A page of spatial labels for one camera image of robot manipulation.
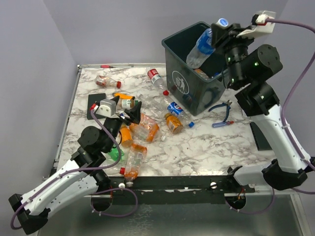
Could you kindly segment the pocari sweat blue bottle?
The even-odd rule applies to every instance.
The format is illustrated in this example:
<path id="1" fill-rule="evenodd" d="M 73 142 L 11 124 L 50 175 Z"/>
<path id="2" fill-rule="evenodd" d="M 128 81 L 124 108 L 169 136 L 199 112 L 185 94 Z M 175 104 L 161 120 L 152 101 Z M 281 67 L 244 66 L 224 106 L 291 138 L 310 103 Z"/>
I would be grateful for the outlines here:
<path id="1" fill-rule="evenodd" d="M 192 69 L 198 69 L 215 52 L 212 46 L 213 32 L 212 27 L 208 27 L 200 35 L 195 46 L 186 58 L 186 64 Z"/>

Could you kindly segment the orange crushed bottle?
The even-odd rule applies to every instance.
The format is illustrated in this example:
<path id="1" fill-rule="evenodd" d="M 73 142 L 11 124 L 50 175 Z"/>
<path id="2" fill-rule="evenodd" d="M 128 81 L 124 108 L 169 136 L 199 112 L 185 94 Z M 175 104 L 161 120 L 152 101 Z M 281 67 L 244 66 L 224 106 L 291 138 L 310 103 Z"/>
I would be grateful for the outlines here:
<path id="1" fill-rule="evenodd" d="M 139 139 L 152 143 L 155 141 L 165 141 L 165 135 L 161 132 L 157 122 L 148 115 L 141 113 L 139 124 L 129 125 L 130 131 Z"/>

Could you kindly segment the crushed bottle red cap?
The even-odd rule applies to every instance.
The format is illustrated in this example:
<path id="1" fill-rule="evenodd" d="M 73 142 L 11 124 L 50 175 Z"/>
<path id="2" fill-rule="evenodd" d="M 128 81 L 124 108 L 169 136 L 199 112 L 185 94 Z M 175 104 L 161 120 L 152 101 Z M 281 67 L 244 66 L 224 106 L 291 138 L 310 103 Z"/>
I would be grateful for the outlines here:
<path id="1" fill-rule="evenodd" d="M 120 89 L 122 86 L 122 83 L 120 81 L 115 81 L 110 77 L 101 76 L 101 75 L 96 76 L 95 83 L 96 85 L 104 87 L 104 88 L 113 87 L 113 88 Z"/>

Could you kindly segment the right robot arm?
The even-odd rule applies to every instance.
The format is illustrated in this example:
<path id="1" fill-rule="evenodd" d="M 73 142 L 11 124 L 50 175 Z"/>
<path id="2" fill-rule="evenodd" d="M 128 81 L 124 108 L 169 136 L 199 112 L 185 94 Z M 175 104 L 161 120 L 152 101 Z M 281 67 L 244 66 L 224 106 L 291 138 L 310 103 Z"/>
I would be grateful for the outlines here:
<path id="1" fill-rule="evenodd" d="M 261 130 L 276 157 L 266 165 L 230 169 L 227 189 L 238 192 L 249 184 L 268 184 L 277 190 L 300 186 L 315 159 L 298 143 L 282 115 L 284 105 L 266 82 L 283 68 L 276 47 L 263 44 L 248 53 L 254 36 L 243 35 L 250 30 L 240 24 L 223 27 L 213 23 L 211 30 L 212 47 L 225 57 L 229 88 L 237 91 L 238 104 Z"/>

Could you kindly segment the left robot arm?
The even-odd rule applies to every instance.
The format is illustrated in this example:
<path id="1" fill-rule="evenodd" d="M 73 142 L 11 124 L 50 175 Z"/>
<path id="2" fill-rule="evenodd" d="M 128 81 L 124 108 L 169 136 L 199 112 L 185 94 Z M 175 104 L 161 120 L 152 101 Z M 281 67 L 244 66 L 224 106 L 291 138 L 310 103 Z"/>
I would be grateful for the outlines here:
<path id="1" fill-rule="evenodd" d="M 119 96 L 94 103 L 90 114 L 99 125 L 87 126 L 77 140 L 79 148 L 53 175 L 35 189 L 13 194 L 9 203 L 14 210 L 10 226 L 31 235 L 40 230 L 51 216 L 86 195 L 111 193 L 111 180 L 101 164 L 105 154 L 118 147 L 116 137 L 123 124 L 139 124 L 141 106 L 138 102 L 126 109 L 125 115 L 116 112 Z"/>

